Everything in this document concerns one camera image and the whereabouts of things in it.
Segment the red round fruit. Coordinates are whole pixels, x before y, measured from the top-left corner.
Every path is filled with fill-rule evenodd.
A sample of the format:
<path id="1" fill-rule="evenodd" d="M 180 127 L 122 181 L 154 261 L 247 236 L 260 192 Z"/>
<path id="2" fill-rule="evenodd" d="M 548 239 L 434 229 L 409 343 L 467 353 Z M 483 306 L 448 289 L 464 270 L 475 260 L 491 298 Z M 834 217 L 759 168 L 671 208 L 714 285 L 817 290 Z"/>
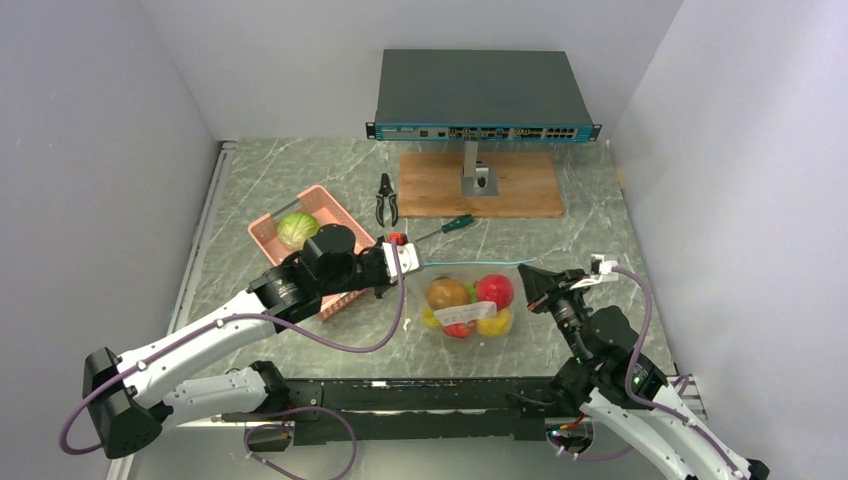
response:
<path id="1" fill-rule="evenodd" d="M 509 307 L 514 300 L 511 280 L 502 274 L 490 274 L 475 283 L 475 294 L 480 302 L 492 302 L 498 311 Z"/>

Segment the clear zip top bag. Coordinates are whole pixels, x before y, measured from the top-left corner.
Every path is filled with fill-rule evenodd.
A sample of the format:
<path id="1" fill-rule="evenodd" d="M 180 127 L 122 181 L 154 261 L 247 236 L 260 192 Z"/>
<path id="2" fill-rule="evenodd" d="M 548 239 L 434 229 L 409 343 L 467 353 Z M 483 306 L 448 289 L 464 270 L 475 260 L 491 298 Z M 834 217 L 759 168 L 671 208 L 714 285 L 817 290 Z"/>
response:
<path id="1" fill-rule="evenodd" d="M 459 261 L 428 264 L 424 267 L 422 272 L 414 276 L 412 279 L 412 285 L 408 288 L 410 316 L 412 317 L 415 325 L 423 328 L 427 334 L 436 338 L 446 339 L 454 343 L 477 342 L 485 346 L 489 343 L 501 343 L 508 338 L 515 337 L 525 329 L 524 324 L 529 316 L 523 285 L 517 271 L 518 266 L 519 263 L 517 261 Z M 464 285 L 466 283 L 473 283 L 475 285 L 475 283 L 482 277 L 490 274 L 505 275 L 513 284 L 515 292 L 514 300 L 512 304 L 506 308 L 510 309 L 513 313 L 513 326 L 510 333 L 498 338 L 485 337 L 480 335 L 476 331 L 475 327 L 474 333 L 465 339 L 451 338 L 445 335 L 442 331 L 445 326 L 457 323 L 467 323 L 470 321 L 474 321 L 476 323 L 479 319 L 495 316 L 498 310 L 492 302 L 477 301 L 476 303 L 470 303 L 463 306 L 433 311 L 428 306 L 425 299 L 425 292 L 430 282 L 436 278 L 448 277 L 457 279 Z M 436 318 L 443 326 L 442 329 L 427 328 L 422 323 L 421 311 L 424 308 L 430 308 L 434 312 Z"/>

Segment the brown potato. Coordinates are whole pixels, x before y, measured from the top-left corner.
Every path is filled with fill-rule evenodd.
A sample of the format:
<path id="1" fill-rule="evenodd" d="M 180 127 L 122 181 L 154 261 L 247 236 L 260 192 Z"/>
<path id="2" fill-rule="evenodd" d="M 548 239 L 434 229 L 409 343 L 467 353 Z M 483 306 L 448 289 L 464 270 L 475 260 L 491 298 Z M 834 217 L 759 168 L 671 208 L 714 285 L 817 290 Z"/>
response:
<path id="1" fill-rule="evenodd" d="M 430 282 L 425 292 L 428 306 L 433 310 L 463 306 L 472 302 L 466 286 L 457 279 L 440 277 Z"/>

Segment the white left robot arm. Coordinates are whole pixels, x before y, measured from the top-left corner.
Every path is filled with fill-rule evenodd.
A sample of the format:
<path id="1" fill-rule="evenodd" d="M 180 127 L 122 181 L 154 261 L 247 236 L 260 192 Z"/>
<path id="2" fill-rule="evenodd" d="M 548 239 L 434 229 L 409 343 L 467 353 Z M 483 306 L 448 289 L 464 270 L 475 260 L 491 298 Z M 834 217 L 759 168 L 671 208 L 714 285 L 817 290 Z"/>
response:
<path id="1" fill-rule="evenodd" d="M 365 289 L 381 296 L 422 267 L 416 245 L 402 234 L 381 238 L 361 252 L 354 247 L 350 228 L 323 226 L 301 250 L 207 316 L 134 350 L 91 353 L 84 364 L 83 402 L 74 412 L 89 413 L 99 438 L 93 448 L 118 459 L 172 427 L 203 417 L 282 415 L 292 404 L 290 389 L 270 361 L 214 377 L 196 374 L 286 330 L 342 350 L 343 345 L 300 327 L 300 321 L 317 315 L 329 296 Z"/>

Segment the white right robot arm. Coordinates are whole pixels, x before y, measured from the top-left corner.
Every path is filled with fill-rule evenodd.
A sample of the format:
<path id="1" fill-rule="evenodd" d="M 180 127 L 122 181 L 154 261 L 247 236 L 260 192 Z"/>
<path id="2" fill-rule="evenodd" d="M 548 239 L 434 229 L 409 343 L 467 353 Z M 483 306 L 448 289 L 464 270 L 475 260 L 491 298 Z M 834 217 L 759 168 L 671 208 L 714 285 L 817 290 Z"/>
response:
<path id="1" fill-rule="evenodd" d="M 642 349 L 653 312 L 649 287 L 617 261 L 596 255 L 588 271 L 553 272 L 521 264 L 527 308 L 548 314 L 571 358 L 551 379 L 551 401 L 564 415 L 578 412 L 615 432 L 667 479 L 765 479 L 761 460 L 735 453 L 681 398 Z M 645 315 L 635 331 L 617 306 L 591 310 L 590 288 L 625 276 L 643 293 Z"/>

